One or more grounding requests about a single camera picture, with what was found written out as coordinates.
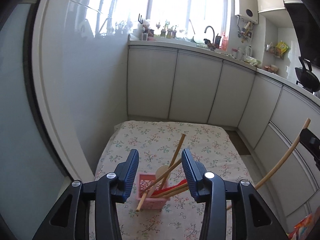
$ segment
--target silver screw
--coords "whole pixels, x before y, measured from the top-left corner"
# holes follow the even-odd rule
[[[243,186],[249,186],[249,185],[250,185],[250,182],[249,182],[248,180],[246,180],[246,179],[241,180],[240,183],[241,183]]]
[[[108,174],[107,174],[107,178],[108,179],[113,179],[113,178],[115,178],[116,177],[116,174],[114,173],[114,172],[109,172]]]
[[[204,175],[205,175],[205,177],[208,178],[208,179],[214,178],[214,173],[212,173],[212,172],[210,172],[210,171],[206,172]]]
[[[81,185],[81,182],[79,180],[75,180],[72,184],[73,187],[78,187]]]

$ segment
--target wooden spoon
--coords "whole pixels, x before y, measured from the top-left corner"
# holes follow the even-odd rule
[[[156,179],[158,179],[163,173],[166,172],[166,170],[169,168],[169,165],[165,164],[165,165],[162,165],[160,166],[157,171],[156,171]],[[150,198],[151,195],[153,194],[153,192],[156,190],[156,187],[158,186],[158,184],[161,182],[159,181],[158,183],[156,183],[149,191],[148,191],[148,194],[147,194],[147,198]]]

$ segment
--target utensil holder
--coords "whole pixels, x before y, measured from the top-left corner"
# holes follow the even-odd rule
[[[154,180],[156,180],[155,173],[144,173],[144,172],[137,172],[136,177],[136,185],[137,185],[137,195],[136,199],[140,201],[143,190],[149,186]],[[168,181],[165,182],[163,188],[167,188],[169,185]],[[146,198],[143,202],[141,209],[162,209],[165,203],[170,200],[170,198]]]

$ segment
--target plastic bag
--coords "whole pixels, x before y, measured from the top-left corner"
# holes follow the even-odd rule
[[[261,61],[257,60],[254,57],[245,56],[244,60],[245,63],[250,64],[251,66],[258,66],[261,64]]]
[[[279,56],[281,56],[289,49],[289,46],[287,44],[285,44],[283,41],[280,41],[280,42],[278,42],[276,48],[279,51]]]
[[[306,216],[302,221],[300,221],[294,227],[293,232],[287,234],[289,240],[305,240],[319,218],[320,207],[317,208],[315,213]]]

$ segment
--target snack bag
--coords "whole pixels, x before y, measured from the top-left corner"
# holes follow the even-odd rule
[[[287,44],[285,44],[283,41],[280,41],[280,42],[278,42],[276,48],[279,51],[279,56],[281,56],[289,49],[289,46]]]
[[[320,207],[315,213],[306,216],[294,227],[294,231],[288,235],[289,240],[305,240],[320,217]]]

